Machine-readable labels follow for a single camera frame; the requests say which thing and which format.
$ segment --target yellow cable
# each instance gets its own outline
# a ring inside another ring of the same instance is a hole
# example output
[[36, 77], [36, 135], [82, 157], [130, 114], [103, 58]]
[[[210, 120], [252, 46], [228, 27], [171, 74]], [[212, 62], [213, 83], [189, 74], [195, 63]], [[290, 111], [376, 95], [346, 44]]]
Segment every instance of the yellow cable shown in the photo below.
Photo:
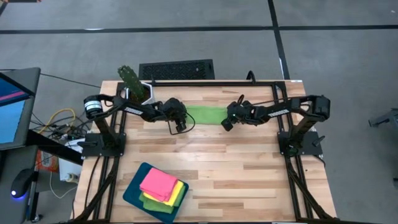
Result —
[[72, 119], [72, 121], [70, 122], [70, 126], [71, 126], [71, 125], [73, 124], [73, 122], [75, 122], [76, 114], [75, 114], [75, 111], [74, 111], [73, 109], [71, 109], [71, 108], [65, 108], [65, 109], [58, 110], [57, 112], [55, 112], [55, 113], [51, 116], [51, 118], [49, 119], [49, 121], [47, 122], [47, 124], [46, 124], [38, 133], [39, 133], [39, 134], [42, 134], [42, 132], [45, 131], [45, 130], [49, 127], [49, 124], [50, 124], [51, 121], [54, 119], [54, 117], [55, 117], [56, 115], [58, 115], [59, 113], [64, 112], [64, 111], [70, 111], [70, 112], [72, 112], [72, 114], [73, 114], [73, 119]]

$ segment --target white cable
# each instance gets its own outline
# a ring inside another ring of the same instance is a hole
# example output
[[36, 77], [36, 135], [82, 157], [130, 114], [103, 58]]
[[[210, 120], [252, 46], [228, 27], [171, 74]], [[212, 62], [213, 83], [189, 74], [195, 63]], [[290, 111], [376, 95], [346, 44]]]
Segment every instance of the white cable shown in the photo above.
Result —
[[52, 172], [50, 173], [50, 189], [51, 189], [52, 193], [54, 194], [54, 196], [56, 196], [56, 197], [59, 198], [59, 199], [62, 199], [66, 194], [68, 194], [69, 192], [71, 192], [72, 190], [75, 190], [75, 189], [77, 188], [77, 186], [76, 186], [76, 187], [74, 187], [74, 188], [68, 190], [67, 192], [65, 192], [65, 193], [60, 197], [60, 196], [58, 196], [58, 195], [54, 192], [54, 190], [52, 189], [52, 184], [51, 184], [51, 182], [52, 182]]

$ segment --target pink cloth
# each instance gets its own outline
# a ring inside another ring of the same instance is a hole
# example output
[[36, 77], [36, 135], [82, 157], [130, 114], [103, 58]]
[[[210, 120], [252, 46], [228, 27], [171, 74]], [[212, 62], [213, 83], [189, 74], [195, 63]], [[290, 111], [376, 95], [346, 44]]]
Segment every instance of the pink cloth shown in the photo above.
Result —
[[176, 177], [152, 168], [139, 185], [139, 188], [161, 202], [168, 202], [176, 183]]

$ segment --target green cactus plush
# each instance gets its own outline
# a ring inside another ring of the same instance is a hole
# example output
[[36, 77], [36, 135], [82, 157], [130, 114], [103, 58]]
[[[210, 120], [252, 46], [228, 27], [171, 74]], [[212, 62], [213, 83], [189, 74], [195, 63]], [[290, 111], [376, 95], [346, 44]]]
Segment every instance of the green cactus plush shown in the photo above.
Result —
[[138, 79], [137, 74], [127, 65], [118, 68], [120, 78], [126, 83], [126, 86], [137, 101], [145, 101], [144, 87]]

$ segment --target computer mouse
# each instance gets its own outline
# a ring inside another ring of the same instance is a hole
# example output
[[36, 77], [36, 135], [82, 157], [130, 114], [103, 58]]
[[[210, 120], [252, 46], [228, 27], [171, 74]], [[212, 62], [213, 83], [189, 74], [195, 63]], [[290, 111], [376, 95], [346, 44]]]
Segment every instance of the computer mouse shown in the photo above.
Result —
[[34, 170], [23, 169], [15, 177], [11, 184], [11, 195], [14, 198], [22, 197], [28, 190], [30, 183], [33, 180]]

